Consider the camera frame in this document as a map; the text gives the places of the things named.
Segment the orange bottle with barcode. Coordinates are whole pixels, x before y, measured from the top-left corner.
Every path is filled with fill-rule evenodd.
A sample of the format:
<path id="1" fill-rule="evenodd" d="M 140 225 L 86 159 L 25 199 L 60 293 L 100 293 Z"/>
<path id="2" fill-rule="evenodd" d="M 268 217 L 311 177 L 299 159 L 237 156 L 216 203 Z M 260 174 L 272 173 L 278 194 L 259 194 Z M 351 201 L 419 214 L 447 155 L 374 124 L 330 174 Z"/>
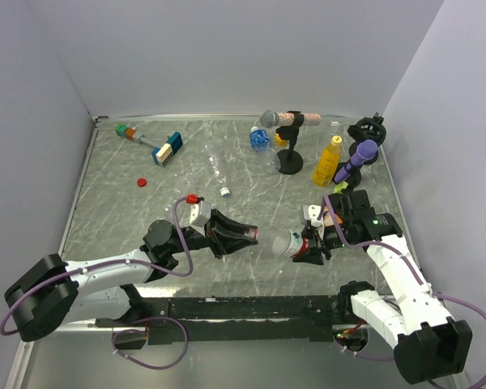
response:
<path id="1" fill-rule="evenodd" d="M 338 224 L 342 224 L 343 223 L 343 219 L 340 217 L 340 216 L 336 216 L 336 220 L 338 222 Z M 323 221 L 324 221 L 324 225 L 326 227 L 330 227 L 330 226 L 333 226 L 335 223 L 330 215 L 330 212 L 329 212 L 329 208 L 328 207 L 325 207 L 324 208 L 324 212 L 323 212 Z"/>

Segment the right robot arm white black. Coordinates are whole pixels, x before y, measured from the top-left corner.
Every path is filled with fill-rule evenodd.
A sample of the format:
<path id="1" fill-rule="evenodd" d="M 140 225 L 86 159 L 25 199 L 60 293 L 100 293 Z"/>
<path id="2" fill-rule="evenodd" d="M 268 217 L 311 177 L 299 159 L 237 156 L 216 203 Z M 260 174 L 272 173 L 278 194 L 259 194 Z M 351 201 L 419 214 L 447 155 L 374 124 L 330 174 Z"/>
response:
<path id="1" fill-rule="evenodd" d="M 463 371 L 472 330 L 433 295 L 407 239 L 389 213 L 376 213 L 365 190 L 331 194 L 301 209 L 304 228 L 298 263 L 322 265 L 332 250 L 361 248 L 380 270 L 394 297 L 389 304 L 366 281 L 341 286 L 329 315 L 342 323 L 367 323 L 392 348 L 404 380 L 422 383 Z"/>

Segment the red label water bottle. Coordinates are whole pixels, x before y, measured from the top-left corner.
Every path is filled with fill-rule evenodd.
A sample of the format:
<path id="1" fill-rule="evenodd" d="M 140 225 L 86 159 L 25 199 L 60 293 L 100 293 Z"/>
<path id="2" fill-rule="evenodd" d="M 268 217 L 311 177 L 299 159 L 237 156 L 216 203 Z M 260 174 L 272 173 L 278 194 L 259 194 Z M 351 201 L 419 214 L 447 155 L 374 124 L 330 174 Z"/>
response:
<path id="1" fill-rule="evenodd" d="M 245 236 L 256 240 L 263 252 L 274 256 L 293 259 L 309 248 L 309 241 L 291 229 L 247 229 Z"/>

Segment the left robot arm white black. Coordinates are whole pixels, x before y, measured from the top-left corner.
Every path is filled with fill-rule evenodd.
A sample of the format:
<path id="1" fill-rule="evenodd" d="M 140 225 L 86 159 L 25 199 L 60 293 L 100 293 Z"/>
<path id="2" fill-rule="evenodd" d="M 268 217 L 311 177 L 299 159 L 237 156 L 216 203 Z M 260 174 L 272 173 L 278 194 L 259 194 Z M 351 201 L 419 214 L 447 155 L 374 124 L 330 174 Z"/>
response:
<path id="1" fill-rule="evenodd" d="M 242 224 L 214 209 L 198 226 L 177 227 L 156 220 L 143 244 L 128 253 L 88 261 L 64 261 L 59 254 L 39 260 L 4 293 L 7 317 L 16 328 L 0 325 L 4 336 L 18 334 L 22 341 L 40 340 L 62 324 L 108 318 L 133 326 L 144 307 L 136 285 L 166 276 L 189 276 L 177 271 L 175 254 L 190 255 L 208 248 L 221 259 L 257 243 L 257 226 Z"/>

